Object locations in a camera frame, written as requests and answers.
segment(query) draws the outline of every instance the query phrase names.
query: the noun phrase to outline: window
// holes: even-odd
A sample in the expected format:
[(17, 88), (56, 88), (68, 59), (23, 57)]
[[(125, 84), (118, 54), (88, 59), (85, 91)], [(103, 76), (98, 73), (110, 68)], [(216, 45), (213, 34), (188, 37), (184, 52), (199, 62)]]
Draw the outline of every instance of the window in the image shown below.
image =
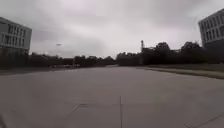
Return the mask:
[(204, 23), (201, 23), (201, 30), (205, 30), (205, 26), (204, 26)]
[(20, 29), (20, 35), (19, 36), (23, 36), (23, 29)]
[(216, 27), (216, 26), (217, 26), (217, 24), (216, 24), (216, 19), (213, 18), (212, 21), (213, 21), (213, 25), (214, 25), (214, 27)]
[(211, 34), (211, 31), (208, 32), (208, 38), (209, 38), (209, 40), (212, 40), (212, 34)]
[(12, 45), (14, 45), (15, 37), (12, 37)]
[(16, 37), (16, 42), (15, 42), (15, 45), (17, 45), (17, 42), (18, 42), (19, 40), (18, 40), (18, 38)]
[(220, 25), (220, 19), (219, 16), (216, 17), (217, 25)]
[(223, 14), (220, 15), (220, 19), (221, 19), (221, 23), (224, 24), (224, 15)]
[(216, 37), (219, 38), (219, 36), (220, 36), (220, 35), (219, 35), (219, 30), (216, 29), (215, 32), (216, 32)]
[(222, 26), (222, 27), (220, 28), (220, 33), (221, 33), (221, 36), (224, 37), (224, 26)]
[(26, 31), (24, 30), (24, 31), (23, 31), (23, 37), (25, 37), (25, 36), (26, 36)]
[(205, 29), (206, 30), (208, 29), (208, 22), (207, 21), (205, 22)]
[(19, 28), (17, 28), (17, 30), (16, 30), (16, 34), (19, 35)]
[(20, 47), (20, 45), (21, 45), (21, 40), (22, 40), (22, 39), (19, 39), (19, 47)]
[(213, 29), (212, 30), (212, 40), (214, 40), (215, 39), (215, 30)]
[(206, 32), (206, 40), (207, 40), (207, 41), (209, 40), (208, 32)]
[(23, 43), (22, 43), (22, 46), (24, 47), (24, 43), (25, 43), (25, 41), (24, 41), (24, 39), (23, 39)]

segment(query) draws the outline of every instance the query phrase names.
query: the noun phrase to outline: gray cloud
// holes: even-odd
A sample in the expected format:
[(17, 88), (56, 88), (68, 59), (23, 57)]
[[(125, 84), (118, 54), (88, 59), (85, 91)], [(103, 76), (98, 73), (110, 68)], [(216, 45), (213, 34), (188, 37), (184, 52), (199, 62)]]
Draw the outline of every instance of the gray cloud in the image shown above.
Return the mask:
[(197, 22), (222, 0), (0, 0), (0, 15), (33, 29), (31, 51), (107, 56), (139, 41), (179, 48), (200, 41)]

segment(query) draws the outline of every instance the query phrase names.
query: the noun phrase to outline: building facade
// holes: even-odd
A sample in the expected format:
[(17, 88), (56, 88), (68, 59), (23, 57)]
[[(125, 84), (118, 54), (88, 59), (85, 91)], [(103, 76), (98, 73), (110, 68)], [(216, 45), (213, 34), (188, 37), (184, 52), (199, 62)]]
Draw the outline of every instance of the building facade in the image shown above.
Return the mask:
[(224, 61), (224, 9), (201, 20), (199, 27), (203, 47)]
[(31, 34), (30, 28), (0, 17), (0, 54), (4, 51), (28, 53)]

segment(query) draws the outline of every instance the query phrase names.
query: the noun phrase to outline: asphalt pavement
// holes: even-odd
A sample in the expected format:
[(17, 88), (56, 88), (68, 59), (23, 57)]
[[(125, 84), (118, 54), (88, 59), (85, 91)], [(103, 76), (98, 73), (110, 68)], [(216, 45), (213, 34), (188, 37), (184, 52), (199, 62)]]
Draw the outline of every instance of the asphalt pavement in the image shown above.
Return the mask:
[(0, 76), (7, 128), (223, 128), (224, 80), (110, 67)]

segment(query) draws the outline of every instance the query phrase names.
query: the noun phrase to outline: sidewalk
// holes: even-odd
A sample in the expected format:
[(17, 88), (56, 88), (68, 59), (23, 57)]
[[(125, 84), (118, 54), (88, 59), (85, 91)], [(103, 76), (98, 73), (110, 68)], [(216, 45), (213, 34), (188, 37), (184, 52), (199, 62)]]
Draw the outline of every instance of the sidewalk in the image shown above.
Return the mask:
[(224, 73), (214, 72), (214, 71), (203, 71), (203, 70), (184, 70), (184, 69), (168, 69), (168, 68), (149, 68), (149, 67), (139, 67), (138, 69), (160, 71), (160, 72), (170, 72), (177, 74), (186, 74), (194, 76), (204, 76), (216, 79), (224, 79)]

